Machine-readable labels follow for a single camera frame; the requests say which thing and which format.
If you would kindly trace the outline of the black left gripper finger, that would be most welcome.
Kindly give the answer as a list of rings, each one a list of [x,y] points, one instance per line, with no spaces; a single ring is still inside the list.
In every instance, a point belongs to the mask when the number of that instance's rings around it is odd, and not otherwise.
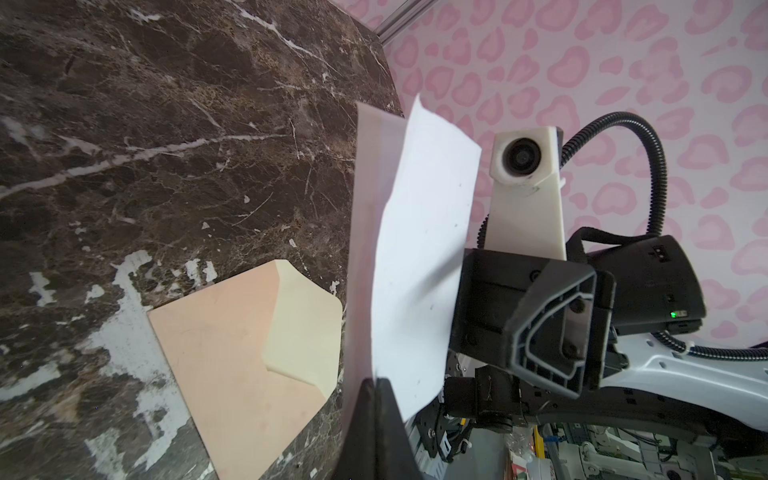
[[[420,480],[390,382],[361,383],[336,468],[338,480]]]

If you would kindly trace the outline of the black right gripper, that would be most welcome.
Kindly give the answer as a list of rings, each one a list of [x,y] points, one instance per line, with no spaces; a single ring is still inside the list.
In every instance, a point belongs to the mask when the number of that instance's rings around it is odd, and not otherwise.
[[[600,387],[615,290],[585,263],[468,249],[449,347],[578,398]]]

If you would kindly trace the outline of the peach pink envelope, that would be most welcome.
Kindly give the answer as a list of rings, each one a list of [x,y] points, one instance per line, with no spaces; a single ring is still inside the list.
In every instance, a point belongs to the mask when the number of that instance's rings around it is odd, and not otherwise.
[[[342,304],[287,260],[149,319],[221,479],[257,479],[336,389]]]

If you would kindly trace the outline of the white letter paper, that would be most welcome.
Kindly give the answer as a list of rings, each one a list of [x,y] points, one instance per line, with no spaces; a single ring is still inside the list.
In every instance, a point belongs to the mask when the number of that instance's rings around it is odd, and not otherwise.
[[[403,419],[443,385],[481,149],[415,102],[358,107],[346,281],[343,415],[366,379],[390,382]]]

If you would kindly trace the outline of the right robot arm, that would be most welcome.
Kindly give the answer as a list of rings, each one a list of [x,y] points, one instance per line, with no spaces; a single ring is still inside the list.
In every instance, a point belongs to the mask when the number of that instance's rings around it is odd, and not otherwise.
[[[644,233],[566,234],[562,168],[623,127],[649,163]],[[537,427],[551,464],[530,478],[750,479],[767,472],[767,347],[688,340],[707,308],[664,233],[667,164],[642,117],[613,112],[565,139],[553,126],[503,132],[491,209],[465,253],[442,391],[413,420],[432,470],[479,430]]]

